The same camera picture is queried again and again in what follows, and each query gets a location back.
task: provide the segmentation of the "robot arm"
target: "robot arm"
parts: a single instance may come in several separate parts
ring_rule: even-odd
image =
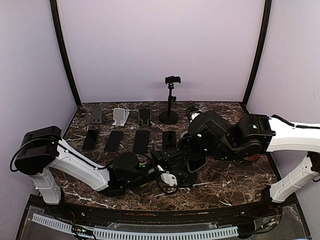
[[[287,122],[280,117],[271,117],[269,124],[276,135],[272,137],[267,152],[308,151],[293,171],[271,185],[272,202],[282,203],[292,193],[320,175],[320,124]]]
[[[29,132],[14,162],[17,170],[29,175],[47,204],[61,201],[49,167],[59,169],[88,184],[99,193],[113,197],[127,188],[136,188],[157,178],[171,187],[190,187],[206,157],[223,161],[245,161],[254,155],[280,150],[308,151],[289,175],[271,185],[271,201],[283,202],[290,194],[320,175],[320,124],[288,122],[281,117],[248,114],[235,125],[214,111],[187,111],[190,125],[179,142],[179,150],[151,151],[152,163],[140,165],[134,153],[113,160],[113,167],[101,166],[78,153],[63,140],[61,130],[52,126]]]
[[[156,171],[169,186],[178,185],[176,176],[169,172],[171,168],[167,160],[168,154],[164,157],[161,152],[153,152],[151,155],[156,158],[155,162],[140,165],[138,157],[127,152],[112,161],[113,167],[106,167],[74,150],[60,134],[61,130],[56,126],[28,132],[14,162],[17,171],[29,175],[49,205],[58,205],[63,197],[49,167],[79,179],[108,197],[124,195],[127,188],[148,183],[155,178]],[[171,156],[175,159],[180,153],[173,153]]]
[[[186,149],[196,146],[204,156],[219,160],[243,161],[252,156],[281,150],[308,151],[302,162],[287,176],[271,185],[273,203],[282,203],[288,196],[320,175],[320,124],[289,122],[279,116],[248,114],[235,125],[228,125],[214,111],[188,113],[191,121],[188,134],[196,144],[182,138]]]
[[[22,142],[25,147],[21,149],[14,163],[20,172],[30,176],[44,201],[50,205],[59,204],[62,196],[49,167],[81,180],[96,191],[106,189],[110,181],[106,167],[75,151],[60,138],[60,134],[58,127],[27,133]]]

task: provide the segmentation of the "lavender wall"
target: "lavender wall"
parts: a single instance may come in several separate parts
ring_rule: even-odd
[[[60,0],[83,102],[241,101],[264,0]]]
[[[265,47],[248,110],[277,114],[303,123],[320,123],[320,2],[273,1]],[[274,153],[282,176],[304,152]],[[320,239],[320,184],[297,192],[313,239]]]
[[[15,239],[32,181],[9,163],[26,132],[66,129],[76,111],[48,0],[0,1],[0,232]]]

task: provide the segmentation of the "black cable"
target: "black cable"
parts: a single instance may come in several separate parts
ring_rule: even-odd
[[[18,169],[13,169],[12,166],[13,166],[13,163],[14,163],[17,155],[21,152],[21,150],[22,150],[23,148],[25,148],[27,145],[29,145],[30,143],[33,143],[33,142],[36,142],[36,141],[40,141],[40,140],[41,140],[41,141],[50,141],[50,142],[53,142],[53,143],[55,143],[55,144],[58,143],[58,142],[55,141],[54,139],[46,138],[46,137],[39,137],[39,138],[35,138],[35,139],[32,139],[32,140],[26,142],[26,143],[23,144],[23,145],[18,149],[18,151],[16,151],[15,154],[13,155],[13,157],[12,157],[12,159],[11,159],[11,162],[10,162],[10,171],[11,171],[11,172],[14,172],[14,173],[15,173],[15,172],[18,171]]]
[[[39,137],[39,138],[35,138],[35,139],[32,139],[28,142],[26,142],[25,144],[23,144],[16,152],[15,154],[13,155],[12,159],[11,159],[11,162],[10,162],[10,171],[11,172],[17,172],[18,169],[13,169],[13,163],[17,157],[17,155],[21,152],[21,150],[23,148],[25,148],[27,145],[29,145],[30,143],[33,143],[33,142],[36,142],[36,141],[49,141],[49,142],[52,142],[52,143],[55,143],[57,145],[59,145],[62,149],[64,149],[65,151],[68,151],[71,155],[75,156],[76,158],[80,159],[81,161],[83,161],[84,163],[88,164],[90,167],[94,168],[94,169],[98,169],[98,170],[103,170],[103,169],[106,169],[108,168],[110,164],[107,164],[106,166],[103,166],[103,167],[96,167],[95,165],[91,164],[90,162],[88,162],[87,160],[83,159],[81,156],[75,154],[74,152],[70,151],[69,149],[67,149],[65,146],[63,146],[62,144],[60,144],[58,141],[54,140],[54,139],[51,139],[51,138],[46,138],[46,137]]]
[[[320,182],[320,177],[317,180],[312,179],[312,181],[314,181],[315,183]]]
[[[150,157],[150,156],[148,156],[148,155],[146,155],[146,154],[144,154],[144,153],[136,153],[136,154],[137,154],[137,155],[144,156],[145,158],[147,158],[147,159],[152,163],[152,166],[153,166],[153,168],[154,168],[154,174],[155,174],[155,183],[156,183],[157,187],[159,188],[159,190],[160,190],[162,193],[164,193],[165,195],[173,195],[173,194],[176,194],[176,193],[177,193],[177,191],[179,190],[179,187],[180,187],[180,183],[179,183],[179,179],[178,179],[178,176],[177,176],[177,175],[175,175],[174,173],[170,172],[170,174],[172,174],[172,175],[175,177],[176,183],[177,183],[176,186],[175,186],[174,191],[170,191],[170,192],[169,192],[169,191],[164,190],[164,189],[161,187],[161,185],[160,185],[158,176],[160,176],[161,174],[166,173],[166,171],[159,171],[158,168],[157,168],[157,166],[156,166],[156,163],[155,163],[155,161],[152,159],[152,157]]]
[[[71,232],[76,235],[76,237],[75,237],[76,239],[84,240],[84,239],[90,239],[91,237],[93,237],[95,240],[97,240],[97,238],[96,238],[96,236],[94,235],[93,231],[88,230],[88,229],[86,229],[86,228],[83,227],[83,226],[76,225],[76,224],[75,224],[76,219],[74,219],[74,221],[73,221],[72,223],[70,223],[70,222],[64,221],[64,220],[56,217],[55,215],[53,215],[53,213],[50,211],[50,209],[49,209],[48,207],[46,208],[46,210],[49,212],[49,214],[50,214],[55,220],[58,220],[58,221],[60,221],[60,222],[62,222],[62,223],[64,223],[64,224],[71,225],[71,226],[72,226]],[[78,228],[78,229],[81,229],[81,230],[83,229],[83,230],[85,230],[85,231],[89,231],[90,234],[84,233],[84,234],[87,235],[88,237],[80,236],[80,235],[78,235],[78,233],[77,233],[76,231],[73,230],[73,228]]]
[[[266,234],[266,233],[269,233],[271,232],[273,229],[276,228],[276,226],[278,226],[280,224],[280,221],[282,219],[282,214],[278,216],[278,210],[276,208],[274,208],[277,212],[277,217],[279,217],[279,220],[278,222],[273,225],[272,228],[268,229],[268,230],[265,230],[265,231],[261,231],[262,229],[256,229],[255,231],[252,231],[252,232],[239,232],[239,235],[258,235],[258,234]]]
[[[278,116],[278,115],[275,115],[275,114],[272,115],[271,117],[275,118],[275,119],[279,119],[281,122],[289,125],[290,127],[294,127],[294,128],[297,128],[297,129],[320,129],[320,126],[295,125],[294,123],[289,122],[288,120],[285,120],[281,116]]]
[[[234,217],[246,217],[246,218],[251,218],[251,219],[260,219],[262,218],[261,216],[250,216],[247,214],[237,214],[237,215],[233,215]]]

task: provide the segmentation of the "tripod phone holder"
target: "tripod phone holder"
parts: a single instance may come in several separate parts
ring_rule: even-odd
[[[168,84],[169,97],[168,97],[168,110],[163,111],[159,115],[159,121],[166,125],[176,124],[178,122],[178,114],[171,110],[172,102],[177,100],[177,97],[172,96],[172,89],[174,89],[174,83],[181,83],[179,76],[168,76],[165,78],[165,84]]]

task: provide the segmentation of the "smartphone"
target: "smartphone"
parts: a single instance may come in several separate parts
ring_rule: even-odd
[[[207,164],[206,157],[202,157],[197,161],[187,161],[186,167],[190,173],[194,173]]]
[[[177,150],[177,137],[175,131],[162,133],[162,150]]]
[[[99,136],[99,129],[90,129],[86,133],[84,143],[82,146],[83,151],[93,151],[96,148],[97,140]]]
[[[136,154],[146,154],[148,152],[150,132],[147,130],[138,130],[135,132],[133,152]]]
[[[112,131],[109,135],[104,151],[107,153],[116,154],[118,152],[121,140],[124,136],[123,131]]]

